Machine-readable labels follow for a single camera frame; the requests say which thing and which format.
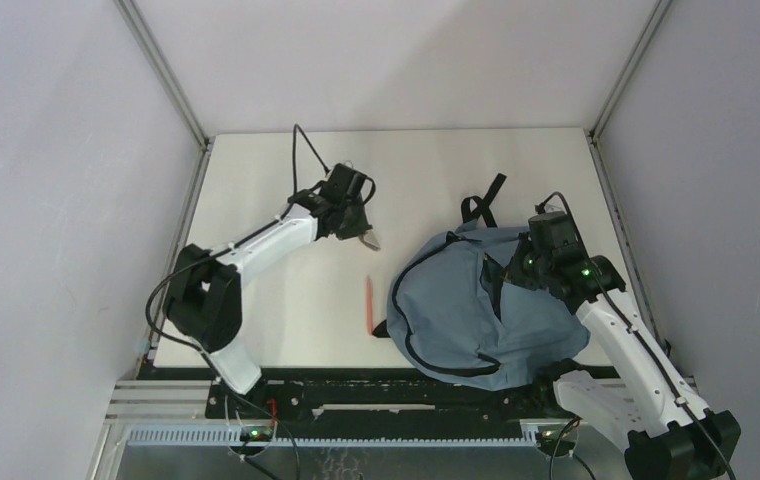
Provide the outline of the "blue student backpack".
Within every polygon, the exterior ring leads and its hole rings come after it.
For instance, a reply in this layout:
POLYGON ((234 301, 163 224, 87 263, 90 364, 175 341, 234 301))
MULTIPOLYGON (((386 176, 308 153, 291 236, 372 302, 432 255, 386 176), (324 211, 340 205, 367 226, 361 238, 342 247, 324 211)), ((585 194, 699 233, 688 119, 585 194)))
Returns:
POLYGON ((548 365, 585 349, 590 332, 558 299, 506 280, 527 227, 500 227, 491 211, 506 177, 460 205, 462 223, 432 236, 392 280, 386 317, 372 336, 390 339, 424 375, 499 391, 533 383, 548 365))

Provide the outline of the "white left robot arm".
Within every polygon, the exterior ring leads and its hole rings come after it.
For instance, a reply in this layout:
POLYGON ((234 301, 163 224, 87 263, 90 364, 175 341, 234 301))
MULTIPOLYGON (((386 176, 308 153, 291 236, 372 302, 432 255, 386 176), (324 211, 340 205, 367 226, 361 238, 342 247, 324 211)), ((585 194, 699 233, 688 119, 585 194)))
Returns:
POLYGON ((183 247, 173 271, 149 295, 145 318, 152 331, 196 351, 230 392, 230 404, 246 417, 267 407, 267 388, 239 336, 242 291, 294 251, 320 239, 357 238, 377 250, 366 213, 375 181, 337 163, 325 178, 296 190, 284 210, 263 226, 216 248, 183 247))

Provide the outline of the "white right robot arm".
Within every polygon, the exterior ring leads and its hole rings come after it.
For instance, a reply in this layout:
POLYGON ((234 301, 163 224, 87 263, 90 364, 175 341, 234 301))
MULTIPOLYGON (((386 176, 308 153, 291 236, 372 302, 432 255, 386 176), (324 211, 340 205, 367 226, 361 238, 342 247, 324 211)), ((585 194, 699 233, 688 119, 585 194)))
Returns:
POLYGON ((678 372, 642 322, 626 283, 604 256, 590 256, 573 216, 538 207, 519 238, 508 282, 546 291, 565 305, 603 349, 630 398, 573 370, 539 383, 534 402, 548 416, 565 410, 623 454, 634 479, 735 478, 741 427, 715 413, 678 372))

